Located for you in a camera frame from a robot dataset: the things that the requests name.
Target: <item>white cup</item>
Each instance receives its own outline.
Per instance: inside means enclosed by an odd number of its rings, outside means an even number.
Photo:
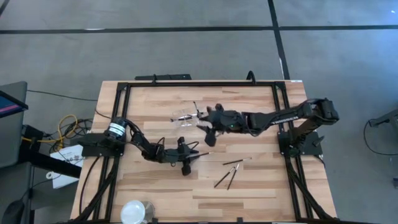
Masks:
[[[150,202],[133,200],[125,204],[120,213],[123,224],[149,223],[155,215],[155,208]]]

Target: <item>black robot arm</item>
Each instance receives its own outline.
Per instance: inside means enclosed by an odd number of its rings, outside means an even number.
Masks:
[[[298,106],[267,114],[226,111],[221,104],[217,104],[215,110],[207,107],[207,111],[208,116],[200,119],[210,122],[212,127],[198,126],[198,128],[206,131],[205,142],[209,146],[215,145],[216,132],[251,134],[256,137],[272,125],[301,118],[307,119],[299,127],[289,130],[291,143],[295,144],[319,126],[331,125],[339,120],[333,102],[326,98],[307,100]]]
[[[130,141],[126,141],[127,128],[130,129]],[[103,134],[94,135],[99,135],[97,141],[87,141],[83,138],[79,143],[83,147],[102,147],[110,151],[115,150],[118,147],[122,147],[125,144],[132,144],[141,151],[143,158],[148,161],[170,163],[172,166],[175,166],[177,162],[181,162],[183,164],[183,175],[188,175],[190,173],[190,163],[198,158],[198,156],[193,156],[193,154],[199,153],[194,150],[199,142],[186,144],[184,137],[180,137],[177,140],[176,149],[165,149],[165,138],[161,138],[157,143],[149,142],[138,126],[126,118],[113,118],[107,130]]]

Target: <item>cable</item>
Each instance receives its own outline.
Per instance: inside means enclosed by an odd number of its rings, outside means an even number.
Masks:
[[[97,163],[97,161],[98,161],[99,158],[100,158],[100,157],[97,157],[97,158],[94,160],[94,162],[93,162],[93,164],[91,165],[91,167],[88,169],[88,173],[87,173],[87,175],[86,175],[86,179],[85,179],[85,181],[84,181],[84,183],[83,183],[83,187],[81,188],[80,202],[79,202],[79,215],[81,215],[81,203],[83,202],[83,192],[85,191],[85,186],[86,186],[86,183],[87,183],[87,180],[88,180],[88,176],[90,175],[91,170],[93,169],[94,165]]]
[[[76,131],[77,129],[83,129],[79,124],[80,124],[80,123],[83,123],[83,122],[86,122],[86,121],[89,121],[89,122],[92,123],[92,122],[93,122],[93,119],[91,119],[91,118],[78,119],[78,127],[75,129],[75,131]],[[76,123],[76,121],[74,121],[74,122],[72,122],[72,123],[69,123],[69,124],[65,124],[65,125],[63,125],[63,126],[61,127],[61,129],[67,127],[67,129],[64,131],[64,135],[65,135],[67,132],[69,132],[69,131],[72,130],[72,127],[75,125],[75,123]],[[53,136],[54,134],[57,134],[57,133],[58,133],[58,131],[55,131],[55,132],[53,132],[53,133],[51,133],[51,134],[48,134],[48,133],[46,133],[46,132],[44,132],[44,131],[42,131],[42,132],[45,133],[45,135],[43,136],[44,138],[52,138],[52,139],[54,139],[52,136]]]
[[[97,193],[95,194],[91,202],[88,204],[88,206],[84,209],[84,211],[81,212],[81,215],[79,215],[74,219],[75,221],[82,221],[88,219],[90,214],[93,212],[95,206],[101,200],[105,190],[108,188],[113,179],[116,178],[117,173],[118,173],[118,165],[116,163],[113,163],[111,171],[108,173],[107,178],[105,179],[101,187],[99,187]]]
[[[79,161],[75,162],[73,165],[77,164],[77,163],[80,162],[80,161],[82,161],[82,159],[80,159]],[[26,193],[29,192],[30,190],[32,190],[34,187],[36,187],[36,186],[38,186],[38,185],[40,185],[40,184],[46,183],[46,182],[48,182],[48,181],[51,181],[51,180],[55,180],[55,179],[59,178],[60,176],[62,176],[62,174],[60,174],[60,175],[59,175],[58,177],[56,177],[56,178],[51,178],[51,179],[49,179],[49,180],[43,180],[43,181],[41,181],[41,182],[39,182],[39,183],[33,185],[32,187],[29,187],[29,189],[27,189],[27,190],[25,191],[25,193],[22,195],[22,197],[21,197],[20,200],[22,200],[22,199],[25,197]]]
[[[373,153],[376,153],[376,154],[379,154],[379,155],[382,155],[382,156],[398,156],[398,153],[392,153],[392,154],[388,154],[388,153],[381,153],[381,152],[376,152],[375,150],[373,150],[373,149],[371,149],[370,148],[370,146],[369,146],[369,144],[368,144],[368,141],[366,140],[366,127],[368,126],[368,124],[370,123],[370,121],[371,121],[372,119],[370,119],[369,121],[367,121],[366,122],[366,124],[365,124],[365,127],[363,128],[363,139],[365,140],[365,144],[366,144],[366,146],[368,147],[368,149],[370,150],[370,151],[372,151]]]
[[[130,121],[128,119],[124,119],[124,121],[127,122],[127,124],[130,127],[130,134],[131,134],[131,131],[142,133],[142,131],[138,128],[138,126],[136,124],[134,124],[132,121]]]
[[[315,156],[315,158],[317,158],[319,161],[321,161],[321,163],[323,164],[323,166],[326,167],[325,161],[323,161],[323,159],[320,157],[320,155],[313,155],[313,156]]]
[[[37,90],[27,90],[27,91],[32,92],[32,93],[43,93],[43,94],[48,94],[48,95],[53,95],[53,96],[65,97],[65,98],[74,99],[74,100],[98,101],[98,100],[92,100],[92,99],[84,99],[84,98],[77,98],[77,97],[72,97],[72,96],[65,96],[65,95],[56,94],[56,93],[49,93],[46,91],[37,91]]]
[[[64,158],[65,162],[69,162],[70,163],[70,161],[65,156],[63,156],[63,154],[60,151],[57,151],[57,153],[59,153]]]
[[[72,130],[69,132],[69,133],[67,133],[65,136],[62,136],[62,133],[61,133],[61,124],[63,123],[63,121],[65,121],[67,118],[69,118],[69,117],[72,117],[72,118],[74,118],[75,119],[75,125],[73,126],[73,128],[72,128]],[[57,132],[58,132],[58,134],[59,134],[59,138],[58,139],[54,139],[54,140],[38,140],[38,142],[57,142],[57,141],[60,141],[61,143],[63,143],[63,139],[65,138],[65,137],[67,137],[67,136],[69,136],[71,133],[73,133],[73,131],[76,129],[76,127],[77,127],[77,124],[78,124],[78,120],[77,120],[77,117],[75,116],[75,115],[73,115],[73,114],[69,114],[69,115],[66,115],[66,116],[64,116],[61,120],[60,120],[60,122],[59,122],[59,124],[58,124],[58,130],[57,130]],[[28,138],[25,138],[25,137],[22,137],[22,139],[23,140],[25,140],[25,141],[30,141],[30,142],[32,142],[32,140],[31,139],[28,139]]]
[[[112,119],[110,116],[106,116],[106,115],[103,115],[103,114],[101,114],[100,112],[98,112],[97,108],[95,108],[95,113],[97,113],[98,115],[100,115],[100,116],[102,116],[102,117],[104,117],[104,118]]]
[[[49,149],[49,154],[51,154],[52,152],[59,152],[59,150],[55,150],[56,147],[59,147],[59,146],[60,146],[59,144],[60,144],[60,141],[57,141],[57,142],[54,143],[53,145],[49,144],[49,145],[51,145],[51,147],[50,147],[50,149]],[[61,147],[64,148],[65,145],[70,146],[70,144],[63,143],[63,144],[61,145]]]
[[[161,144],[161,145],[163,145],[163,146],[164,146],[164,140],[165,140],[165,138],[164,138],[164,137],[162,137],[162,138],[160,138],[160,139],[159,139],[159,141],[157,141],[157,143],[156,143],[156,144],[159,144],[160,142],[162,142],[162,144]]]
[[[93,123],[92,119],[78,119],[78,121],[77,121],[77,128],[75,128],[75,129],[73,130],[73,126],[75,125],[75,122],[71,123],[71,124],[66,128],[66,130],[64,130],[63,136],[65,136],[65,138],[67,138],[67,139],[72,139],[72,138],[74,138],[74,137],[76,137],[76,136],[84,136],[84,135],[90,130],[90,128],[87,127],[87,123],[86,123],[86,122],[90,122],[91,124]],[[69,133],[69,132],[72,131],[72,130],[73,130],[73,132],[75,133],[75,135],[74,135],[74,136],[67,136],[67,133]]]

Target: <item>black cable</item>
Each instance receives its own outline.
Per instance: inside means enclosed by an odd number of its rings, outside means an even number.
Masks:
[[[93,119],[91,119],[91,118],[86,118],[86,119],[78,119],[78,124],[79,123],[82,123],[82,122],[84,122],[84,121],[89,121],[89,122],[93,122]],[[76,121],[74,121],[74,122],[72,122],[72,123],[69,123],[69,124],[65,124],[65,125],[63,125],[60,129],[62,130],[63,128],[65,128],[65,127],[68,127],[68,130],[72,130],[73,129],[73,127],[74,127],[74,125],[75,125],[75,123],[76,123]],[[46,132],[44,132],[44,131],[42,131],[43,133],[44,133],[44,135],[43,135],[43,137],[44,138],[52,138],[52,136],[54,135],[54,134],[57,134],[58,133],[58,131],[54,131],[53,133],[51,133],[51,134],[48,134],[48,133],[46,133]]]
[[[109,172],[107,178],[101,185],[101,187],[98,189],[97,193],[91,200],[91,202],[88,204],[88,206],[82,211],[81,215],[79,215],[77,218],[75,218],[75,221],[81,221],[81,220],[87,220],[90,214],[93,212],[95,206],[98,204],[98,202],[101,200],[102,195],[104,194],[105,190],[108,188],[110,183],[113,181],[114,178],[116,178],[116,175],[118,173],[118,166],[116,163],[112,165],[111,171]]]
[[[95,101],[95,102],[98,101],[98,100],[92,100],[92,99],[84,99],[84,98],[77,98],[77,97],[72,97],[72,96],[65,96],[65,95],[56,94],[56,93],[49,93],[46,91],[37,91],[37,90],[27,90],[27,91],[32,92],[32,93],[43,93],[43,94],[48,94],[48,95],[53,95],[53,96],[65,97],[65,98],[74,99],[74,100]]]
[[[22,197],[21,197],[20,200],[22,200],[22,199],[25,197],[26,193],[29,192],[30,190],[32,190],[34,187],[36,187],[36,186],[38,186],[38,185],[40,185],[40,184],[46,183],[46,182],[48,182],[48,181],[51,181],[51,180],[55,180],[55,179],[59,178],[60,176],[62,176],[62,174],[60,174],[60,175],[59,175],[58,177],[56,177],[56,178],[51,178],[51,179],[49,179],[49,180],[43,180],[43,181],[41,181],[41,182],[39,182],[39,183],[33,185],[32,187],[29,187],[29,189],[27,189],[27,190],[25,191],[25,193],[22,195]]]
[[[51,146],[51,148],[49,150],[49,153],[51,153],[51,151],[53,151],[54,147],[57,145],[57,142],[54,143],[53,145],[51,145],[50,143],[47,143],[47,142],[42,142],[42,143],[48,144],[49,146]],[[54,151],[54,152],[59,153],[64,158],[65,162],[69,162],[70,163],[70,161],[65,156],[63,156],[63,154],[60,151]]]
[[[102,117],[104,117],[104,118],[112,119],[110,116],[106,116],[106,115],[103,115],[103,114],[101,114],[100,112],[98,112],[97,108],[95,108],[95,113],[97,113],[98,115],[100,115],[100,116],[102,116]]]
[[[323,164],[323,166],[326,167],[325,161],[323,161],[323,159],[322,159],[319,155],[313,155],[313,156],[315,156],[315,158],[317,158],[319,161],[321,161],[321,163]]]
[[[368,126],[368,124],[370,123],[370,121],[371,121],[371,119],[370,119],[369,121],[366,122],[365,127],[363,128],[363,139],[365,140],[366,147],[368,147],[368,149],[369,149],[370,151],[372,151],[373,153],[376,153],[376,154],[379,154],[379,155],[382,155],[382,156],[398,156],[398,153],[392,153],[392,154],[389,154],[389,153],[381,153],[381,152],[376,152],[375,150],[373,150],[373,149],[370,148],[370,146],[369,146],[369,144],[368,144],[368,141],[366,140],[366,127]]]
[[[89,131],[90,128],[91,128],[91,127],[89,127],[89,128],[87,127],[87,123],[86,123],[87,121],[93,123],[92,119],[78,119],[78,120],[77,120],[77,124],[76,124],[76,121],[70,123],[69,126],[66,128],[66,130],[64,130],[62,136],[65,137],[65,138],[67,138],[67,139],[72,139],[72,138],[74,138],[74,137],[76,137],[76,136],[84,136],[84,134],[86,134],[86,132]],[[81,127],[81,126],[80,126],[80,123],[85,124],[85,127]],[[73,136],[67,136],[67,134],[68,134],[70,131],[72,131],[72,130],[73,130],[73,132],[75,133],[75,135],[73,135]]]
[[[165,138],[164,138],[164,137],[162,137],[161,139],[159,139],[159,141],[157,141],[157,144],[159,144],[159,143],[162,141],[162,144],[161,144],[161,145],[163,145],[163,146],[164,146],[164,140],[165,140]]]
[[[61,143],[61,141],[57,141],[57,142],[55,142],[51,147],[50,147],[50,149],[49,149],[49,154],[51,154],[52,152],[58,152],[57,150],[55,150],[55,148],[59,145]],[[67,146],[70,146],[70,144],[67,144],[67,143],[62,143],[62,146],[63,147],[65,147],[65,145],[67,145]]]
[[[133,130],[134,132],[142,133],[142,131],[138,128],[138,126],[136,124],[134,124],[132,121],[125,119],[125,122],[127,122],[128,125],[130,126],[130,134],[131,134],[132,128],[135,128],[135,130]]]
[[[94,162],[93,162],[93,164],[91,165],[91,167],[88,169],[88,173],[87,173],[86,179],[85,179],[85,181],[84,181],[84,183],[83,183],[83,187],[81,188],[80,202],[79,202],[79,215],[81,215],[81,203],[83,202],[83,192],[85,191],[85,186],[86,186],[86,183],[87,183],[87,180],[88,180],[88,176],[90,175],[91,170],[93,169],[94,165],[97,163],[97,161],[98,161],[99,158],[100,158],[100,157],[97,157],[97,158],[94,160]]]

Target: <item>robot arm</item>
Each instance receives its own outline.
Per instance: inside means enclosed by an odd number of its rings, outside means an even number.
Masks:
[[[307,100],[298,106],[268,114],[225,111],[221,104],[217,104],[215,110],[207,107],[207,111],[208,116],[200,119],[210,122],[212,128],[198,128],[206,131],[205,142],[209,146],[215,145],[216,132],[251,134],[256,137],[272,125],[305,118],[307,120],[302,125],[289,130],[291,144],[297,144],[319,126],[331,125],[339,120],[333,102],[328,99]]]
[[[131,141],[129,142],[126,142],[127,127],[130,128],[131,134]],[[190,154],[198,153],[193,148],[189,148],[190,144],[185,143],[184,137],[178,139],[176,149],[164,149],[164,138],[160,139],[158,143],[149,142],[137,125],[124,118],[113,118],[104,135],[107,138],[101,142],[102,145],[130,143],[141,151],[144,159],[152,162],[175,164],[185,161]]]

